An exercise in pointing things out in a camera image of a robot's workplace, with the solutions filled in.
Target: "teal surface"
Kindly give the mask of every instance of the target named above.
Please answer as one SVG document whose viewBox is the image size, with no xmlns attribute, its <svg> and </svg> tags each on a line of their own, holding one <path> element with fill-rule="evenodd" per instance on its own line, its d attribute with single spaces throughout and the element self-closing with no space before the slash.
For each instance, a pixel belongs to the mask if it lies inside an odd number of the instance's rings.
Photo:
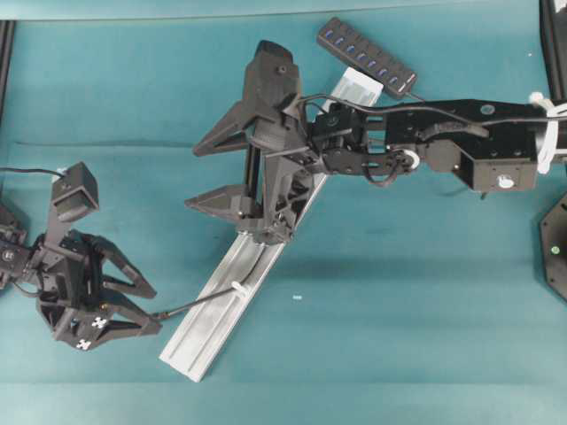
<svg viewBox="0 0 567 425">
<path fill-rule="evenodd" d="M 144 308 L 187 302 L 234 233 L 183 200 L 240 182 L 243 163 L 190 147 L 239 99 L 259 39 L 294 53 L 306 93 L 331 91 L 344 68 L 315 43 L 331 16 L 20 23 L 3 155 L 84 160 L 101 211 L 77 228 L 143 270 L 159 293 Z M 422 97 L 547 91 L 537 2 L 338 16 L 413 66 Z M 564 424 L 567 305 L 543 281 L 536 229 L 564 177 L 559 167 L 535 191 L 484 202 L 425 167 L 387 190 L 331 178 L 199 384 L 158 360 L 179 320 L 81 353 L 6 290 L 2 423 Z M 26 213 L 30 240 L 49 195 L 47 177 L 5 177 L 3 202 Z"/>
<path fill-rule="evenodd" d="M 177 19 L 267 14 L 365 11 L 488 0 L 3 0 L 1 19 Z"/>
</svg>

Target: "cable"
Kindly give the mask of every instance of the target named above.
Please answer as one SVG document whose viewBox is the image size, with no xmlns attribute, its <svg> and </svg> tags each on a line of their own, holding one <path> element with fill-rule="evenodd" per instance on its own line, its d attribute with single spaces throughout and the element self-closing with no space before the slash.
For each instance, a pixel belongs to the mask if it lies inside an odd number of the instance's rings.
<svg viewBox="0 0 567 425">
<path fill-rule="evenodd" d="M 372 108 L 372 107 L 362 106 L 359 104 L 354 104 L 353 102 L 349 102 L 348 100 L 343 100 L 338 97 L 325 95 L 325 94 L 302 97 L 300 100 L 298 100 L 298 103 L 310 102 L 316 99 L 327 99 L 333 102 L 337 102 L 339 104 L 345 104 L 346 106 L 350 106 L 351 108 L 360 112 L 364 112 L 370 116 L 386 115 L 388 113 L 395 113 L 395 112 L 427 111 L 427 112 L 436 112 L 440 115 L 445 115 L 447 117 L 452 118 L 453 120 L 465 122 L 469 125 L 482 125 L 482 123 L 477 123 L 473 120 L 469 120 L 468 118 L 465 118 L 462 115 L 457 115 L 456 113 L 445 111 L 444 109 L 438 108 L 436 106 L 428 106 L 428 105 L 408 104 L 403 106 L 386 106 L 384 108 Z"/>
<path fill-rule="evenodd" d="M 506 124 L 506 123 L 516 124 L 517 122 L 554 122 L 554 121 L 559 121 L 559 122 L 567 121 L 567 117 L 541 117 L 541 118 L 508 117 L 499 120 L 480 121 L 478 125 L 482 127 L 490 127 L 490 126 L 496 126 L 498 124 Z"/>
<path fill-rule="evenodd" d="M 51 174 L 51 175 L 56 175 L 57 177 L 60 177 L 62 179 L 65 177 L 65 175 L 62 173 L 58 173 L 57 171 L 46 170 L 44 168 L 11 168 L 8 166 L 2 166 L 0 167 L 0 173 L 2 172 L 23 173 L 23 174 L 28 174 L 28 173 Z"/>
<path fill-rule="evenodd" d="M 41 291 L 37 290 L 36 292 L 31 292 L 29 290 L 24 290 L 21 286 L 19 286 L 19 283 L 17 282 L 12 282 L 14 284 L 14 286 L 16 287 L 17 290 L 19 290 L 19 292 L 21 292 L 21 294 L 24 297 L 28 297 L 28 298 L 37 298 L 41 295 Z"/>
<path fill-rule="evenodd" d="M 256 269 L 256 266 L 258 266 L 258 263 L 260 262 L 260 258 L 262 256 L 262 253 L 264 252 L 264 248 L 265 247 L 262 247 L 262 251 L 260 252 L 260 255 L 258 256 L 258 258 L 256 259 L 256 262 L 253 264 L 252 268 L 246 274 L 244 279 L 242 279 L 240 281 L 240 284 L 244 284 L 248 280 L 248 278 L 252 275 L 252 272 Z M 225 290 L 219 290 L 218 292 L 213 292 L 212 294 L 205 295 L 204 297 L 201 297 L 201 298 L 197 298 L 195 301 L 191 301 L 188 304 L 181 305 L 181 306 L 174 308 L 172 310 L 166 310 L 164 312 L 153 313 L 152 316 L 154 318 L 156 318 L 158 321 L 165 321 L 165 320 L 169 319 L 170 317 L 172 317 L 176 314 L 183 313 L 183 312 L 191 309 L 195 305 L 205 303 L 206 301 L 209 301 L 211 299 L 222 297 L 223 295 L 227 295 L 234 290 L 236 290 L 236 288 L 231 286 L 230 288 L 227 288 Z"/>
<path fill-rule="evenodd" d="M 407 91 L 406 96 L 409 97 L 410 99 L 414 99 L 414 100 L 417 100 L 419 102 L 426 102 L 425 99 L 423 99 L 422 97 L 419 97 L 418 95 L 414 95 L 411 91 Z"/>
<path fill-rule="evenodd" d="M 316 104 L 315 102 L 306 102 L 305 103 L 306 106 L 314 106 L 315 108 L 317 108 L 323 115 L 328 114 L 327 111 L 325 111 L 322 106 L 320 106 L 319 104 Z"/>
<path fill-rule="evenodd" d="M 355 109 L 356 111 L 364 112 L 370 116 L 380 116 L 386 115 L 388 113 L 395 113 L 395 112 L 412 112 L 412 111 L 425 111 L 425 112 L 436 112 L 440 115 L 445 115 L 447 117 L 452 118 L 453 120 L 457 120 L 460 122 L 464 122 L 471 126 L 480 126 L 480 127 L 490 127 L 495 126 L 498 124 L 506 124 L 506 123 L 518 123 L 518 122 L 553 122 L 553 121 L 567 121 L 567 116 L 565 117 L 507 117 L 497 120 L 486 120 L 486 121 L 474 121 L 469 120 L 462 115 L 452 113 L 450 111 L 446 111 L 444 109 L 438 108 L 436 106 L 429 106 L 429 105 L 419 105 L 419 104 L 404 104 L 402 106 L 386 106 L 381 108 L 373 108 L 362 106 L 360 104 L 354 104 L 353 102 L 349 102 L 347 100 L 340 99 L 338 97 L 325 95 L 325 94 L 317 94 L 312 96 L 302 97 L 298 100 L 298 104 L 311 102 L 312 100 L 316 99 L 327 99 L 332 102 L 337 102 L 339 104 L 345 104 L 346 106 L 350 106 L 351 108 Z"/>
<path fill-rule="evenodd" d="M 388 174 L 388 176 L 385 179 L 380 181 L 374 180 L 372 178 L 372 175 L 370 175 L 368 164 L 362 165 L 362 171 L 364 172 L 364 177 L 366 177 L 366 180 L 368 180 L 370 184 L 373 184 L 374 186 L 377 186 L 379 188 L 387 188 L 392 183 L 394 183 L 398 178 L 398 172 L 400 171 L 400 166 L 401 166 L 401 161 L 396 161 L 396 165 L 394 166 L 392 171 Z"/>
</svg>

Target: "screw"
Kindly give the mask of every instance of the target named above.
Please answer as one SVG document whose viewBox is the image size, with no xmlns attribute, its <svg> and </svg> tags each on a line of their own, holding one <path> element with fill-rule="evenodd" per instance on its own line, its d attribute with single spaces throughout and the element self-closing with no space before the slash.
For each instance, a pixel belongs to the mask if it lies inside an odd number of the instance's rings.
<svg viewBox="0 0 567 425">
<path fill-rule="evenodd" d="M 7 263 L 11 263 L 14 260 L 15 256 L 16 254 L 14 254 L 14 251 L 12 250 L 6 250 L 2 252 L 2 259 Z"/>
<path fill-rule="evenodd" d="M 334 116 L 334 117 L 330 117 L 327 120 L 327 127 L 335 127 L 338 124 L 338 117 Z"/>
<path fill-rule="evenodd" d="M 492 115 L 494 111 L 496 111 L 496 108 L 494 108 L 494 105 L 492 104 L 483 104 L 480 107 L 480 113 L 483 115 Z"/>
</svg>

